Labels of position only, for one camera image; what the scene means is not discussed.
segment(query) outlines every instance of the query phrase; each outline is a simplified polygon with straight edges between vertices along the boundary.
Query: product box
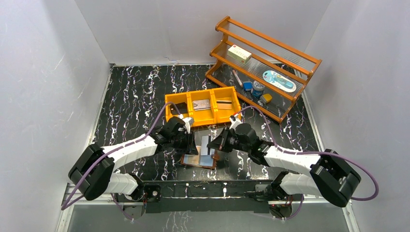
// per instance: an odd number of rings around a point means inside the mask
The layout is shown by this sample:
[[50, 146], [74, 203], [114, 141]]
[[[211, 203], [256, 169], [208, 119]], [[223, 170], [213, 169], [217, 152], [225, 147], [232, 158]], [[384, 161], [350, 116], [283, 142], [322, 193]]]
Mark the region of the product box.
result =
[[228, 49], [228, 56], [236, 59], [237, 61], [245, 64], [246, 61], [248, 61], [250, 59], [250, 56], [252, 55], [252, 53], [238, 47], [237, 45], [232, 45], [232, 47], [230, 47]]

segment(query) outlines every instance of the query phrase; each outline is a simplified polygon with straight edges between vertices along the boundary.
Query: wooden shelf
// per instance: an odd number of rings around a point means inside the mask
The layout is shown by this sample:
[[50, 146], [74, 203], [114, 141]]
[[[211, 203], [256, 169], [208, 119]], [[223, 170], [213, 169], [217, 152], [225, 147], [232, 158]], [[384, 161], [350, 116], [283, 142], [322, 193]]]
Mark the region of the wooden shelf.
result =
[[[313, 58], [272, 37], [262, 34], [231, 19], [229, 16], [223, 18], [216, 25], [215, 30], [222, 32], [223, 37], [221, 42], [210, 52], [210, 56], [215, 57], [217, 63], [208, 70], [206, 73], [207, 78], [222, 87], [229, 86], [223, 81], [220, 81], [220, 78], [218, 79], [218, 77], [213, 75], [213, 73], [225, 63], [244, 74], [246, 78], [249, 77], [251, 80], [262, 83], [266, 87], [265, 93], [271, 94], [275, 99], [273, 102], [282, 104], [282, 106], [273, 107], [272, 105], [261, 104], [247, 92], [238, 91], [238, 88], [236, 88], [237, 96], [247, 103], [257, 106], [265, 114], [280, 123], [294, 106], [296, 100], [305, 89], [322, 60]], [[245, 64], [227, 55], [227, 50], [234, 44], [252, 53], [251, 58]], [[291, 67], [295, 71], [302, 73], [302, 76], [296, 76], [283, 69], [283, 66], [279, 67], [267, 61], [267, 59], [275, 60], [284, 66]], [[287, 92], [279, 88], [281, 86], [277, 87], [277, 83], [275, 83], [276, 86], [274, 86], [264, 81], [263, 73], [269, 70], [275, 71], [283, 77], [292, 80], [296, 85], [296, 89], [292, 92]]]

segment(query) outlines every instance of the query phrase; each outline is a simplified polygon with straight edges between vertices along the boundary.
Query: marble tabletop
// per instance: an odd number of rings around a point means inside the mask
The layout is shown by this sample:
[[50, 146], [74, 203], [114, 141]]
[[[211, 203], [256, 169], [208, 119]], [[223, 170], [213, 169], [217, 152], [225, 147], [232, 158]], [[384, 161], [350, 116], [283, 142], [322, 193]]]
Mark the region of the marble tabletop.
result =
[[[115, 145], [145, 133], [164, 105], [165, 94], [219, 87], [205, 78], [209, 68], [211, 65], [113, 67], [93, 142], [100, 146]], [[222, 72], [231, 75], [228, 68], [223, 68]], [[248, 105], [241, 100], [239, 102], [242, 108]], [[280, 146], [318, 150], [302, 98], [281, 124], [268, 119], [266, 125], [252, 109], [244, 113], [244, 120], [252, 125], [260, 138], [270, 140], [269, 126]], [[228, 124], [194, 128], [196, 144], [200, 144], [203, 135], [215, 138], [224, 126]], [[282, 171], [257, 165], [245, 152], [236, 150], [221, 154], [214, 170], [185, 166], [180, 164], [180, 160], [180, 155], [167, 150], [127, 164], [120, 171], [133, 172], [142, 180], [180, 181], [274, 179]]]

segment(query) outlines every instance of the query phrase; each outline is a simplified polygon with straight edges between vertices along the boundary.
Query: yellow tray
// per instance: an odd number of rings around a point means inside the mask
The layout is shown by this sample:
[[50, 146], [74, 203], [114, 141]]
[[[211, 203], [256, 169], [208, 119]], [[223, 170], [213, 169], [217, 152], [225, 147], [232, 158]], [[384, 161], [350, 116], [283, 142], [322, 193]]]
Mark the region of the yellow tray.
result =
[[[211, 109], [194, 111], [192, 101], [209, 99]], [[217, 107], [217, 100], [232, 101], [231, 110], [222, 110]], [[175, 93], [165, 95], [165, 103], [173, 102], [175, 104], [185, 102], [188, 107], [188, 113], [184, 117], [194, 119], [193, 127], [212, 125], [217, 123], [229, 122], [229, 116], [241, 110], [236, 91], [234, 87], [213, 88], [185, 93]], [[170, 106], [166, 107], [165, 118], [168, 121], [172, 116]]]

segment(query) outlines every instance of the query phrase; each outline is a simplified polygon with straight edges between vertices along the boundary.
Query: gray wall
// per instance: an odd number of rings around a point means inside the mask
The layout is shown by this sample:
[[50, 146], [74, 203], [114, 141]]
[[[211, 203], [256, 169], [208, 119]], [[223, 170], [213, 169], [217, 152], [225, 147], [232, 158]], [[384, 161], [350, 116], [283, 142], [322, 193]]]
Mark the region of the gray wall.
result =
[[[306, 49], [323, 59], [307, 93], [325, 146], [380, 184], [376, 199], [353, 203], [364, 232], [410, 228], [409, 21], [408, 0], [334, 0]], [[373, 190], [366, 177], [355, 195]]]
[[330, 0], [75, 0], [110, 63], [215, 62], [226, 15], [304, 50]]
[[0, 231], [54, 231], [109, 64], [74, 0], [0, 3]]

